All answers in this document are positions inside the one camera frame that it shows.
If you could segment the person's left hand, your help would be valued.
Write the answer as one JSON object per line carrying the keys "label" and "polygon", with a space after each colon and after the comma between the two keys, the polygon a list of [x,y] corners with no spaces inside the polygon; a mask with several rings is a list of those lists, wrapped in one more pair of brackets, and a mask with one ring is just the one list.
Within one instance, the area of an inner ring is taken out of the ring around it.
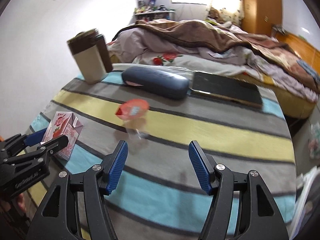
{"label": "person's left hand", "polygon": [[17,204],[17,206],[19,207],[19,209],[23,212],[26,213],[26,206],[25,206],[25,198],[24,198],[24,194],[21,193],[18,196],[15,197],[15,202]]}

